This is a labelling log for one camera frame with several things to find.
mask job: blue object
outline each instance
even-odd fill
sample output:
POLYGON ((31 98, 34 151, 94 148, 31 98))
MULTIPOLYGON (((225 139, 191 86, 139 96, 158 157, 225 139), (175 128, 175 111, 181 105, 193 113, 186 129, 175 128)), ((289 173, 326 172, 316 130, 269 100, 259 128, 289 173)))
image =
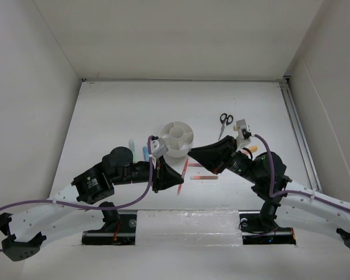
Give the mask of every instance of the blue object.
POLYGON ((147 146, 142 147, 142 152, 144 154, 144 161, 148 162, 149 161, 148 147, 147 146))

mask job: black-handled scissors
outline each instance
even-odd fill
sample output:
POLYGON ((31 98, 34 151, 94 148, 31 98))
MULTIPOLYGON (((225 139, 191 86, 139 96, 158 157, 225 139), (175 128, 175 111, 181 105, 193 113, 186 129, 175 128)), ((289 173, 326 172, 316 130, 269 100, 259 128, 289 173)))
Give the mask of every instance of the black-handled scissors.
POLYGON ((220 115, 220 121, 221 121, 220 123, 222 124, 222 128, 220 129, 220 135, 219 135, 218 141, 221 139, 226 125, 229 125, 233 122, 233 116, 223 113, 220 115))

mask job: orange object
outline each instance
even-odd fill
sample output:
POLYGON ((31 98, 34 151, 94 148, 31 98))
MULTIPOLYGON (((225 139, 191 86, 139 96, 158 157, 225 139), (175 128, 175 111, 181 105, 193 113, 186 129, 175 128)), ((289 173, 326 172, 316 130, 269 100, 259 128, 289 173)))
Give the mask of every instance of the orange object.
POLYGON ((198 162, 190 162, 188 164, 188 166, 191 166, 191 167, 203 167, 202 165, 200 165, 198 162))
MULTIPOLYGON (((184 177, 186 176, 186 172, 187 172, 187 167, 188 167, 188 161, 189 161, 189 158, 185 161, 185 164, 184 164, 184 168, 183 168, 183 172, 181 174, 181 178, 184 179, 184 177)), ((177 187, 177 195, 180 194, 180 191, 181 191, 181 186, 183 184, 180 184, 178 187, 177 187)))
POLYGON ((120 231, 121 227, 122 227, 122 222, 120 222, 120 223, 118 224, 118 228, 117 228, 117 230, 114 232, 114 235, 113 235, 113 240, 114 240, 114 241, 117 241, 116 235, 117 235, 117 233, 120 231))
POLYGON ((218 176, 191 176, 191 180, 216 180, 218 176))
MULTIPOLYGON (((252 147, 249 147, 248 149, 250 150, 250 152, 255 153, 256 151, 258 151, 258 146, 252 146, 252 147)), ((245 155, 249 154, 245 150, 241 150, 241 153, 244 153, 245 155)))

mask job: white bowl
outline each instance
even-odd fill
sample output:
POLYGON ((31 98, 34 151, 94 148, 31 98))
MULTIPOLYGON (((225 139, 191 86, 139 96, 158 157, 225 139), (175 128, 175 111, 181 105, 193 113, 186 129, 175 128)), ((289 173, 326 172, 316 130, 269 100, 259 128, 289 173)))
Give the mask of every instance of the white bowl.
POLYGON ((186 156, 193 146, 193 130, 189 125, 181 121, 166 124, 159 135, 169 149, 166 154, 172 158, 186 156))

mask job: cable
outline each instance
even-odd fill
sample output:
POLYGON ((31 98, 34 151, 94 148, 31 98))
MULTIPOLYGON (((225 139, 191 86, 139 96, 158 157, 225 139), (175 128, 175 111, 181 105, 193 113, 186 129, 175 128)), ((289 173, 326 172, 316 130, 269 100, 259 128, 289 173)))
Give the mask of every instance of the cable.
POLYGON ((121 230, 121 227, 122 227, 122 222, 120 222, 120 223, 118 224, 118 229, 114 232, 114 235, 113 235, 113 240, 114 240, 114 241, 117 241, 116 236, 117 236, 117 233, 121 230))
POLYGON ((270 236, 270 237, 268 238, 268 242, 269 242, 269 243, 272 243, 272 241, 274 241, 274 238, 275 238, 275 236, 276 236, 276 232, 277 232, 277 230, 275 230, 273 236, 270 236))
POLYGON ((242 232, 250 233, 251 236, 254 236, 254 237, 265 236, 265 235, 267 235, 267 234, 269 234, 269 233, 271 233, 271 232, 276 232, 276 230, 278 230, 278 229, 279 229, 279 228, 276 227, 275 229, 272 229, 272 230, 270 230, 269 232, 261 232, 261 233, 257 233, 257 232, 248 232, 247 230, 243 230, 243 229, 241 228, 241 223, 239 223, 239 230, 241 230, 242 232))
MULTIPOLYGON (((149 150, 149 154, 152 153, 151 150, 151 140, 152 140, 153 136, 150 136, 148 138, 148 150, 149 150)), ((149 192, 149 190, 151 189, 151 185, 152 185, 152 179, 153 179, 153 161, 150 160, 149 161, 149 180, 148 180, 148 185, 146 186, 146 189, 144 191, 144 193, 138 197, 137 199, 135 199, 134 201, 131 201, 129 203, 126 204, 122 204, 122 205, 118 205, 118 206, 112 206, 112 207, 96 207, 96 206, 88 206, 88 205, 80 205, 80 204, 74 204, 74 203, 69 203, 69 202, 65 202, 65 201, 56 201, 55 203, 58 205, 65 205, 68 207, 73 207, 73 208, 78 208, 78 209, 85 209, 85 210, 105 210, 105 211, 109 211, 109 210, 117 210, 117 209, 122 209, 122 208, 126 208, 129 207, 131 205, 134 205, 136 203, 138 203, 140 200, 142 200, 147 193, 149 192)), ((19 206, 19 205, 24 205, 24 204, 38 204, 38 203, 54 203, 53 200, 49 200, 49 199, 35 199, 35 200, 26 200, 26 201, 21 201, 21 202, 16 202, 16 203, 12 203, 12 204, 8 204, 5 206, 0 207, 0 212, 11 208, 11 207, 15 207, 15 206, 19 206)))
POLYGON ((250 159, 253 159, 253 153, 251 152, 251 150, 249 150, 248 148, 245 148, 245 147, 243 147, 242 150, 246 151, 250 155, 250 159))
MULTIPOLYGON (((270 182, 269 182, 269 196, 271 198, 274 198, 274 197, 277 197, 279 195, 283 196, 284 194, 299 194, 299 195, 304 195, 305 197, 312 197, 311 194, 308 194, 306 192, 302 192, 302 191, 291 191, 291 190, 288 190, 288 191, 277 191, 274 193, 274 187, 275 187, 275 167, 274 167, 274 160, 272 158, 272 155, 271 155, 271 150, 270 150, 270 147, 268 146, 267 142, 261 137, 259 136, 258 134, 255 134, 254 137, 258 138, 262 143, 263 145, 265 146, 266 148, 266 151, 267 151, 267 158, 268 158, 268 163, 269 163, 269 170, 270 170, 270 173, 271 173, 271 176, 270 176, 270 182)), ((347 213, 350 214, 350 209, 347 208, 347 207, 344 207, 344 206, 340 206, 336 203, 333 203, 331 201, 327 201, 326 199, 324 198, 321 198, 321 197, 317 197, 315 196, 314 197, 314 200, 317 200, 317 201, 320 201, 324 204, 327 204, 329 206, 332 206, 336 209, 339 209, 339 210, 342 210, 342 211, 345 211, 347 213)))

